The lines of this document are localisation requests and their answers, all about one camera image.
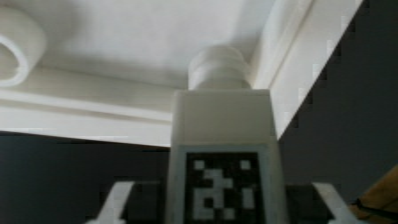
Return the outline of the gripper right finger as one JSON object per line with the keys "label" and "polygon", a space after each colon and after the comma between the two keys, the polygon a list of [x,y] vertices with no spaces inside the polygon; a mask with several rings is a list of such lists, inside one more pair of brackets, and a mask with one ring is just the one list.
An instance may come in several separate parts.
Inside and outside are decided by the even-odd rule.
{"label": "gripper right finger", "polygon": [[326,224],[362,224],[347,209],[333,185],[330,183],[314,182],[312,186],[331,213],[331,219]]}

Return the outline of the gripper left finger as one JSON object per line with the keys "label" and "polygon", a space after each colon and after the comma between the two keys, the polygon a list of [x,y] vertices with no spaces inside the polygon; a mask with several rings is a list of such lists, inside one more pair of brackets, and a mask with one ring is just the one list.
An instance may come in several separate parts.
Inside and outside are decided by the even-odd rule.
{"label": "gripper left finger", "polygon": [[85,222],[85,224],[125,224],[125,220],[120,216],[132,185],[132,181],[113,183],[97,216]]}

